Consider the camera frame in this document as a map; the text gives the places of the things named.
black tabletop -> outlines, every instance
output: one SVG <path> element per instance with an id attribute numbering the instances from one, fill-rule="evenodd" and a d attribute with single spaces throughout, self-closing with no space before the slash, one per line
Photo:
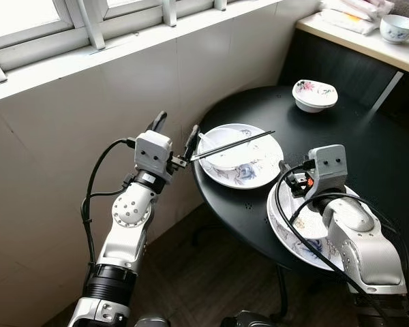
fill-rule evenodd
<path id="1" fill-rule="evenodd" d="M 318 114 L 295 106 L 289 87 L 262 87 L 230 96 L 214 106 L 200 123 L 202 132 L 227 123 L 245 123 L 279 142 L 291 166 L 308 150 L 329 144 L 346 148 L 347 185 L 401 226 L 409 247 L 409 136 L 381 113 L 369 115 L 345 97 Z M 324 273 L 291 254 L 267 221 L 267 195 L 276 182 L 251 190 L 231 189 L 209 178 L 196 161 L 198 188 L 215 214 L 242 241 L 277 264 L 300 271 Z"/>

window sill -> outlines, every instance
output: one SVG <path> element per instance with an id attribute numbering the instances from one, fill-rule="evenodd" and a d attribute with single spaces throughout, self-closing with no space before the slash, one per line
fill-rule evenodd
<path id="1" fill-rule="evenodd" d="M 176 27 L 157 25 L 137 34 L 129 34 L 106 42 L 97 51 L 91 46 L 14 69 L 7 73 L 7 81 L 0 84 L 0 99 L 51 82 L 85 69 L 130 55 L 157 44 L 176 39 L 211 25 L 280 2 L 282 0 L 241 0 L 229 3 L 222 12 L 210 9 L 178 19 Z"/>

white wall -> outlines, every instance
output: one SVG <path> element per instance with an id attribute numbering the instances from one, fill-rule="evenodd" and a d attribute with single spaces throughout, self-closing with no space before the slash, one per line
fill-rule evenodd
<path id="1" fill-rule="evenodd" d="M 0 326 L 40 326 L 80 295 L 87 246 L 78 207 L 109 142 L 136 136 L 160 110 L 175 153 L 218 100 L 274 84 L 296 19 L 315 0 L 285 0 L 0 101 Z M 119 147 L 95 190 L 133 166 Z M 202 202 L 190 169 L 160 197 L 153 240 Z M 112 198 L 93 201 L 97 249 Z"/>

black cable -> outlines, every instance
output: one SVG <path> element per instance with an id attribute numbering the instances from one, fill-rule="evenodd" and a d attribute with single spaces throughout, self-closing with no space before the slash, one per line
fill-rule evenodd
<path id="1" fill-rule="evenodd" d="M 276 191 L 275 191 L 275 201 L 277 204 L 277 209 L 279 211 L 279 214 L 282 216 L 283 220 L 285 221 L 285 223 L 288 225 L 288 227 L 291 229 L 291 232 L 297 236 L 297 238 L 312 252 L 314 253 L 321 261 L 323 261 L 327 266 L 329 266 L 333 271 L 335 271 L 335 273 L 337 273 L 342 279 L 346 280 L 347 283 L 349 283 L 359 294 L 361 294 L 366 300 L 367 302 L 373 307 L 375 308 L 375 310 L 377 310 L 377 312 L 382 316 L 382 318 L 385 320 L 385 322 L 389 325 L 389 326 L 395 326 L 395 324 L 391 321 L 391 318 L 389 318 L 386 313 L 382 310 L 382 308 L 380 307 L 380 305 L 374 301 L 371 296 L 365 292 L 361 286 L 359 286 L 352 278 L 350 278 L 346 273 L 344 273 L 341 269 L 339 269 L 338 267 L 336 267 L 336 265 L 334 265 L 330 260 L 328 260 L 326 257 L 324 257 L 321 252 L 319 252 L 317 249 L 315 249 L 315 247 L 313 247 L 309 242 L 306 241 L 306 239 L 304 237 L 302 237 L 299 232 L 294 228 L 294 226 L 289 222 L 289 219 L 287 218 L 287 216 L 285 215 L 285 212 L 283 211 L 283 208 L 280 204 L 279 201 L 279 190 L 280 190 L 280 186 L 282 185 L 282 182 L 284 181 L 284 179 L 292 172 L 294 172 L 295 170 L 301 169 L 303 168 L 303 165 L 298 165 L 295 166 L 289 170 L 287 170 L 284 174 L 282 174 L 279 178 L 279 180 L 277 181 L 277 187 L 276 187 Z"/>
<path id="2" fill-rule="evenodd" d="M 366 204 L 372 211 L 374 211 L 374 213 L 376 214 L 376 216 L 383 222 L 386 222 L 387 224 L 384 225 L 384 227 L 388 230 L 390 230 L 392 233 L 394 233 L 400 243 L 401 243 L 401 247 L 403 249 L 403 252 L 405 254 L 405 261 L 406 261 L 406 284 L 408 285 L 408 301 L 409 301 L 409 251 L 408 251 L 408 247 L 406 246 L 406 242 L 404 241 L 402 235 L 400 234 L 400 232 L 398 231 L 398 227 L 389 219 L 387 219 L 373 204 L 371 204 L 371 202 L 360 198 L 358 196 L 354 196 L 352 194 L 347 194 L 347 193 L 337 193 L 337 192 L 328 192 L 328 193 L 322 193 L 322 194 L 318 194 L 317 196 L 313 196 L 312 198 L 304 201 L 304 203 L 302 203 L 300 205 L 300 207 L 298 207 L 298 209 L 292 214 L 292 217 L 290 219 L 290 223 L 292 223 L 299 215 L 301 210 L 307 206 L 310 202 L 313 202 L 315 200 L 319 200 L 322 198 L 330 198 L 330 197 L 337 197 L 337 198 L 350 198 L 350 199 L 354 199 L 357 200 L 359 202 L 362 202 L 364 204 Z"/>
<path id="3" fill-rule="evenodd" d="M 128 144 L 127 139 L 122 138 L 122 139 L 114 141 L 110 146 L 106 148 L 106 150 L 103 151 L 103 153 L 98 158 L 97 162 L 94 165 L 91 176 L 89 177 L 87 194 L 85 196 L 85 199 L 82 202 L 82 205 L 80 206 L 80 215 L 82 216 L 82 222 L 83 222 L 83 226 L 85 227 L 85 233 L 87 235 L 87 242 L 88 242 L 88 248 L 89 248 L 89 263 L 88 263 L 89 267 L 87 271 L 87 276 L 85 277 L 85 283 L 83 285 L 84 291 L 85 291 L 85 286 L 87 284 L 87 279 L 89 278 L 89 275 L 91 274 L 91 271 L 93 270 L 95 266 L 94 240 L 93 240 L 92 233 L 91 233 L 91 220 L 89 218 L 90 217 L 89 209 L 91 205 L 91 192 L 93 189 L 94 179 L 95 179 L 95 175 L 97 174 L 98 168 L 102 164 L 105 156 L 107 156 L 109 151 L 112 150 L 116 145 L 121 144 L 121 143 Z"/>

table leg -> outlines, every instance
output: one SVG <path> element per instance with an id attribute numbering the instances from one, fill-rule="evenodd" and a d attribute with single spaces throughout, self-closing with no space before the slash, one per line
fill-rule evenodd
<path id="1" fill-rule="evenodd" d="M 288 312 L 288 293 L 286 292 L 284 272 L 280 266 L 276 266 L 276 271 L 280 291 L 280 312 L 270 315 L 271 320 L 273 320 L 274 322 L 278 322 L 279 320 L 281 320 Z"/>
<path id="2" fill-rule="evenodd" d="M 222 228 L 223 226 L 219 223 L 210 223 L 208 225 L 204 225 L 200 228 L 197 228 L 196 230 L 194 230 L 194 233 L 192 234 L 192 245 L 193 246 L 197 246 L 198 245 L 198 237 L 200 236 L 200 234 L 206 230 L 215 230 L 217 228 Z"/>

